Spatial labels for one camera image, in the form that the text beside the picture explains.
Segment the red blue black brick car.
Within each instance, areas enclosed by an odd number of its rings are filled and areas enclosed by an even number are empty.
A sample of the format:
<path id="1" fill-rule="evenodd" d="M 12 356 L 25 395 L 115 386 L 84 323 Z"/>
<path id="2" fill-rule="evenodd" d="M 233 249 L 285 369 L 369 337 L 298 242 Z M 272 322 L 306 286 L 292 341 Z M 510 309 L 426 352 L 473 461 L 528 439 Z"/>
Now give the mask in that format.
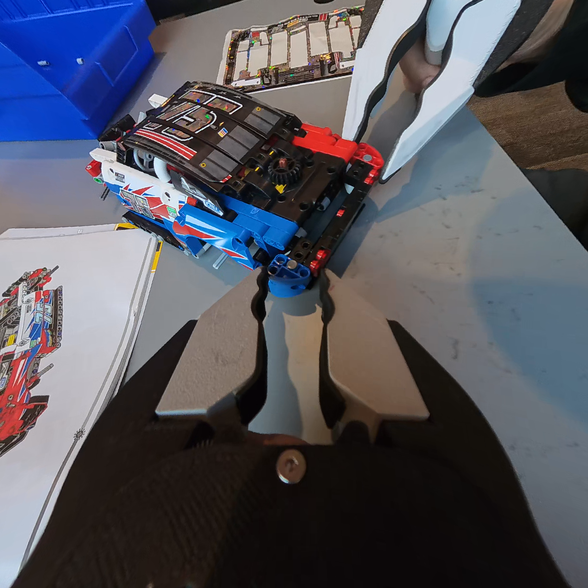
<path id="1" fill-rule="evenodd" d="M 86 166 L 124 218 L 195 258 L 214 247 L 267 268 L 276 297 L 311 288 L 311 232 L 343 187 L 377 182 L 381 154 L 218 84 L 149 102 L 104 130 Z"/>

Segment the blue plastic bin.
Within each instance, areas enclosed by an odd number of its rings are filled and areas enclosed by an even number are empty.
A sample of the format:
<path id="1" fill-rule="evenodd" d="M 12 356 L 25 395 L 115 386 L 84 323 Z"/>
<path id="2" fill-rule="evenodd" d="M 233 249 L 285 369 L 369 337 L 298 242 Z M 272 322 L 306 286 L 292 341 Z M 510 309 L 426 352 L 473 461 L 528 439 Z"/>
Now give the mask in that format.
<path id="1" fill-rule="evenodd" d="M 155 26 L 146 1 L 1 1 L 1 141 L 97 138 Z"/>

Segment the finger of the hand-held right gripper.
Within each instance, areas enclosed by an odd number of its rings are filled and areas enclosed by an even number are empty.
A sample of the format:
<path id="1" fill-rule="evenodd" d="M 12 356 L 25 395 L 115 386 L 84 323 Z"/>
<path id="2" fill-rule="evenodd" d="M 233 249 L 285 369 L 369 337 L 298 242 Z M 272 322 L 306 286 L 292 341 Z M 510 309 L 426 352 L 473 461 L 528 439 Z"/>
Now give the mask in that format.
<path id="1" fill-rule="evenodd" d="M 386 183 L 462 108 L 521 1 L 433 1 L 427 14 L 426 56 L 441 57 L 436 77 L 420 93 L 415 117 L 400 134 L 379 182 Z"/>
<path id="2" fill-rule="evenodd" d="M 343 123 L 344 139 L 360 142 L 374 107 L 401 58 L 423 35 L 430 1 L 365 1 Z"/>

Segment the holographic sticker sheet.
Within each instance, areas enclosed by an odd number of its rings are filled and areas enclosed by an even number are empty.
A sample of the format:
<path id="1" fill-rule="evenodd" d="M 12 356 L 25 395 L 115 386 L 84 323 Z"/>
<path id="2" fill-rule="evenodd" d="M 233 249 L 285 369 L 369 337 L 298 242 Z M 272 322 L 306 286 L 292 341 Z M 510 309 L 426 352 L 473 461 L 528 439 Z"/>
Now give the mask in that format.
<path id="1" fill-rule="evenodd" d="M 250 93 L 350 76 L 363 15 L 360 5 L 233 29 L 217 84 Z"/>

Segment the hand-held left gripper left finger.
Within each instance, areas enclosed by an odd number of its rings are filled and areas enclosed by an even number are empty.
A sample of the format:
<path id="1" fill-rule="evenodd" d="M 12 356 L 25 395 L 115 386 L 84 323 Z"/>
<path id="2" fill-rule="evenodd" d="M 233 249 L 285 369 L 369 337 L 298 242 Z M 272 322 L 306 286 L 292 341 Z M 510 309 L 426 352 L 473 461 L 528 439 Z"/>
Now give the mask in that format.
<path id="1" fill-rule="evenodd" d="M 265 268 L 253 270 L 199 319 L 156 408 L 158 417 L 246 428 L 267 398 Z"/>

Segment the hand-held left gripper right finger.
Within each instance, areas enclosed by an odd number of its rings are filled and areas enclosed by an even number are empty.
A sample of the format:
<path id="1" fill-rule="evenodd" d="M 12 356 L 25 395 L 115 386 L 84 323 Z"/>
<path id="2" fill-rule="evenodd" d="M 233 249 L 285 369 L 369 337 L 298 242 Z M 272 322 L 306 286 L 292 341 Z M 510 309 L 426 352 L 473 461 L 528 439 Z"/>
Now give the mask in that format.
<path id="1" fill-rule="evenodd" d="M 319 402 L 330 430 L 424 422 L 430 412 L 385 315 L 328 269 L 319 277 Z"/>

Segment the instruction booklet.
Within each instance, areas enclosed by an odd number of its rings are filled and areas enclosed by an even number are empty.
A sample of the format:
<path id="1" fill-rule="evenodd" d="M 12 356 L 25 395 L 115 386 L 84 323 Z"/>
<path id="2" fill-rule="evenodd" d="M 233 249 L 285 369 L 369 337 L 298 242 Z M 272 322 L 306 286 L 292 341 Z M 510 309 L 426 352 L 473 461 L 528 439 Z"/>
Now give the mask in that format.
<path id="1" fill-rule="evenodd" d="M 122 224 L 1 233 L 1 587 L 116 394 L 162 244 Z"/>

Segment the grey desk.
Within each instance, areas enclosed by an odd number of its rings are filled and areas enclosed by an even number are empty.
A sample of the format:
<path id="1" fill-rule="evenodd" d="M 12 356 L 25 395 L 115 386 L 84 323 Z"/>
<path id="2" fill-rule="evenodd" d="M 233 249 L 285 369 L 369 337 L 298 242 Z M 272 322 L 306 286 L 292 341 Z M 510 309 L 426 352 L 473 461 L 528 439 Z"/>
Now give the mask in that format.
<path id="1" fill-rule="evenodd" d="M 156 58 L 117 120 L 187 80 L 216 81 L 224 35 L 320 10 L 243 1 L 158 26 Z M 112 196 L 84 170 L 95 141 L 1 143 L 1 232 L 110 224 Z M 130 378 L 189 319 L 249 274 L 165 245 Z M 464 107 L 384 185 L 329 263 L 455 378 L 496 432 L 538 528 L 573 587 L 587 587 L 587 252 Z M 315 288 L 268 297 L 268 400 L 256 432 L 327 443 L 318 399 Z"/>

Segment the person's right hand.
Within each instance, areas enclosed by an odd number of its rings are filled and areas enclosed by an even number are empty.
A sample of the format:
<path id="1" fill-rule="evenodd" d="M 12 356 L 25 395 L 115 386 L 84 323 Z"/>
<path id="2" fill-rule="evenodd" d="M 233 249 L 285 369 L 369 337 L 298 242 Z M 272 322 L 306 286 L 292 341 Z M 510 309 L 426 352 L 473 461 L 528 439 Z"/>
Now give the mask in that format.
<path id="1" fill-rule="evenodd" d="M 422 39 L 418 39 L 407 50 L 399 61 L 399 67 L 403 74 L 405 89 L 415 95 L 420 94 L 440 71 L 439 65 L 434 65 L 427 61 Z"/>

